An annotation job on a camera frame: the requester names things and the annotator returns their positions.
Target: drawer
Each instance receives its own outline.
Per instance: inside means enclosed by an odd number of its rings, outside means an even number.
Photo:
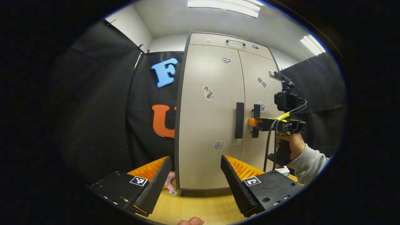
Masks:
[[[208,39],[211,39],[212,42],[211,43],[206,42]],[[225,35],[192,33],[189,44],[200,44],[200,45],[211,45],[211,46],[218,46],[225,48],[233,48],[274,60],[270,50],[267,47],[256,44],[254,42],[246,41],[240,38],[233,38]]]

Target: white wall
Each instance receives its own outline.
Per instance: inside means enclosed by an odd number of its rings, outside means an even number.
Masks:
[[[150,52],[185,51],[187,34],[156,38],[150,43]]]
[[[163,52],[163,51],[185,51],[186,40],[188,35],[172,35],[154,39],[150,44],[150,52]],[[274,55],[279,69],[288,68],[296,63],[299,63],[294,57],[283,53],[275,48],[270,50]]]
[[[132,4],[109,15],[106,20],[108,22],[115,20],[112,22],[112,25],[124,33],[136,45],[143,44],[140,49],[147,52],[150,43],[153,41],[153,36]]]

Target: fluorescent light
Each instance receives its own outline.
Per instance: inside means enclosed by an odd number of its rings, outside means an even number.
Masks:
[[[254,4],[257,4],[259,6],[263,6],[264,4],[262,2],[259,2],[257,0],[248,0],[249,2],[253,2]]]
[[[304,44],[312,53],[314,53],[314,55],[319,55],[325,52],[325,49],[322,47],[322,45],[312,35],[304,36],[300,42]]]
[[[188,0],[189,8],[218,8],[257,18],[260,7],[243,0]]]

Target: orange letter u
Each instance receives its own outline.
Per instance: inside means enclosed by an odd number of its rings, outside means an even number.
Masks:
[[[154,111],[153,130],[162,137],[175,137],[175,129],[171,130],[165,127],[165,118],[170,110],[168,105],[155,104],[151,109]]]

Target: ceiling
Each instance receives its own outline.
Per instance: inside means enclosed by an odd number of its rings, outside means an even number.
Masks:
[[[187,0],[141,0],[134,4],[153,38],[189,32],[212,32],[251,40],[278,49],[299,61],[314,56],[300,43],[309,32],[272,6],[258,18],[213,8],[188,8]]]

